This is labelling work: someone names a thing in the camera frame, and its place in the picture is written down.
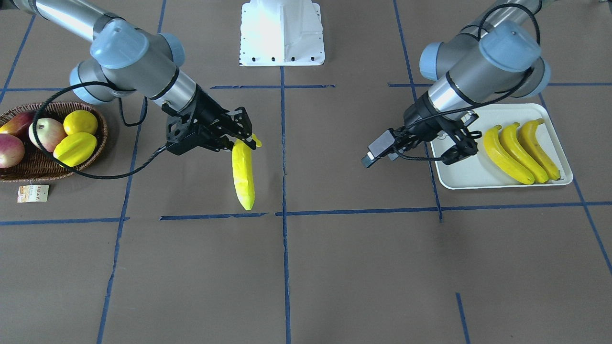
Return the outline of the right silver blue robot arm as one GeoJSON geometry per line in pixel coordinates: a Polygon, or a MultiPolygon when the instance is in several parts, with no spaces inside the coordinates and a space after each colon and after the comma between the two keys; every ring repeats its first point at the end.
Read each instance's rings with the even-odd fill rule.
{"type": "Polygon", "coordinates": [[[229,151],[232,137],[251,139],[244,108],[224,109],[181,71],[185,52],[174,35],[153,35],[85,0],[3,0],[1,9],[37,15],[89,41],[91,58],[70,74],[72,85],[85,84],[77,96],[100,105],[140,92],[167,114],[166,145],[173,154],[196,147],[229,151]]]}

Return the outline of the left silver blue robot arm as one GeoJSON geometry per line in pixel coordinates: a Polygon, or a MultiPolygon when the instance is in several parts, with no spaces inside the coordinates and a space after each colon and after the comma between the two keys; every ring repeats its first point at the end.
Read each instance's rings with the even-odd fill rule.
{"type": "Polygon", "coordinates": [[[387,156],[409,160],[407,152],[440,133],[453,144],[438,161],[452,165],[477,154],[479,131],[468,126],[473,111],[507,97],[535,96],[548,85],[551,68],[541,55],[535,15],[549,0],[498,0],[448,42],[424,48],[419,68],[432,86],[405,112],[404,124],[388,129],[361,159],[369,168],[387,156]]]}

